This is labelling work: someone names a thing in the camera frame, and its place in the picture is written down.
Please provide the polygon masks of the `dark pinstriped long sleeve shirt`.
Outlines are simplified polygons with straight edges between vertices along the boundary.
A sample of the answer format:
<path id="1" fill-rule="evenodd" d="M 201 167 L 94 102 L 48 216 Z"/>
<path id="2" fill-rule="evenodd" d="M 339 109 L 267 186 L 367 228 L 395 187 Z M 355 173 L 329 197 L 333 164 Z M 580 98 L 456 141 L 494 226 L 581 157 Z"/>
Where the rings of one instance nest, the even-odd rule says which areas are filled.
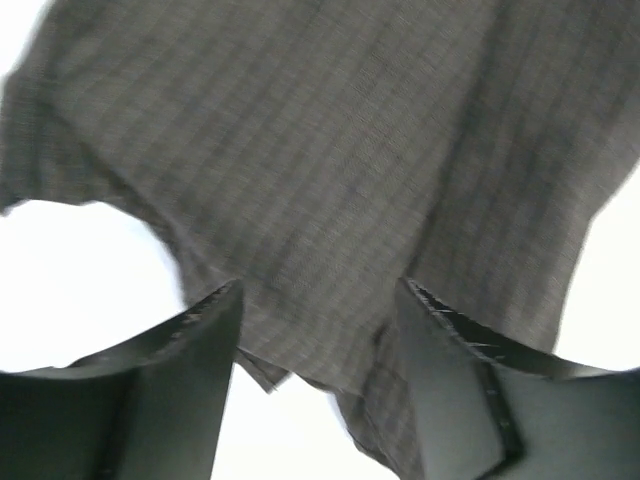
<path id="1" fill-rule="evenodd" d="M 127 211 L 188 302 L 241 280 L 239 363 L 402 479 L 398 278 L 550 350 L 638 158 L 635 1 L 57 1 L 1 109 L 3 206 Z"/>

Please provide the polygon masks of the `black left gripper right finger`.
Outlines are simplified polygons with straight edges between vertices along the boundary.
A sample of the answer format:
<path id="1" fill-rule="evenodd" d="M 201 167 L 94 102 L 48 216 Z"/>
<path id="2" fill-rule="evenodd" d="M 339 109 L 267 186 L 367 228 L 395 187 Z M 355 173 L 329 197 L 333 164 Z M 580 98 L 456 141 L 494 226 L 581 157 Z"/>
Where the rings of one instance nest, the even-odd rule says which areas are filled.
<path id="1" fill-rule="evenodd" d="M 412 280 L 395 319 L 429 479 L 624 480 L 639 475 L 639 373 L 527 347 Z"/>

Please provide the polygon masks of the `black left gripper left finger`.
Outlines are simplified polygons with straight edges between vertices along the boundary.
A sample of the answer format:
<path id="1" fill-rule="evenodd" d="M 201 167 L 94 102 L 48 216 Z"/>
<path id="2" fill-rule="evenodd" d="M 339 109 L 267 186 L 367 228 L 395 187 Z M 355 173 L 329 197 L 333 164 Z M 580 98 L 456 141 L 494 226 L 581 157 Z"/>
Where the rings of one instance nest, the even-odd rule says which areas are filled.
<path id="1" fill-rule="evenodd" d="M 242 314 L 232 281 L 66 368 L 3 374 L 2 477 L 209 478 Z"/>

